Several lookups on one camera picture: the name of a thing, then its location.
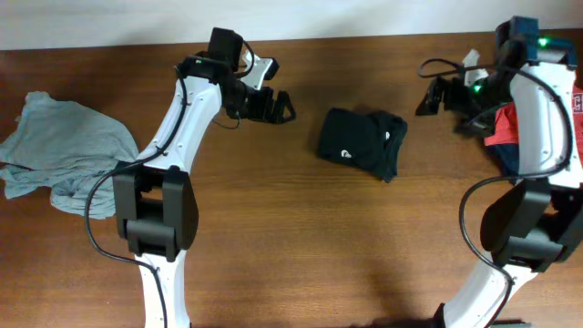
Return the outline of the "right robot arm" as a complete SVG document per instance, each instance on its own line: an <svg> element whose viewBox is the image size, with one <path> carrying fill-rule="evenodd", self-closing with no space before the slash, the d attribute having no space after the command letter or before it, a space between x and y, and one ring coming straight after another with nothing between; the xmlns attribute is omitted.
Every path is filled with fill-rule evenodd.
<svg viewBox="0 0 583 328"><path fill-rule="evenodd" d="M582 240L582 164L576 144L572 91L574 45L539 33L535 18L514 16L496 28L496 60L476 52L433 73L416 112L460 115L459 129L492 134L496 112L517 113L518 170L512 188L490 205L477 264L464 286L435 312L433 327L494 327L512 296L550 265L563 262Z"/></svg>

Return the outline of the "black t-shirt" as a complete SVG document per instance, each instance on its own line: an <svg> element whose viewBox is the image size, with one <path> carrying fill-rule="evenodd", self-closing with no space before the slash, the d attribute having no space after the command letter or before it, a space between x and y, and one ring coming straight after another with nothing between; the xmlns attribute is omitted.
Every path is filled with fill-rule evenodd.
<svg viewBox="0 0 583 328"><path fill-rule="evenodd" d="M361 114L333 108L323 122L317 154L389 183L397 176L398 154L407 131L405 120L385 111Z"/></svg>

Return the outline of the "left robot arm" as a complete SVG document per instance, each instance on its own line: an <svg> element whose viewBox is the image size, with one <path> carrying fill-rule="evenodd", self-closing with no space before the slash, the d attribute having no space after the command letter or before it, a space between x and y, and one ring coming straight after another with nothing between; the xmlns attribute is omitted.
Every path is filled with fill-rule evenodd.
<svg viewBox="0 0 583 328"><path fill-rule="evenodd" d="M207 50L177 65L169 110L133 163L113 175L119 236L140 269L147 327L189 327L185 260L199 210L189 174L205 131L224 109L237 121L295 120L289 95L264 86L279 64L256 56L233 30L214 28Z"/></svg>

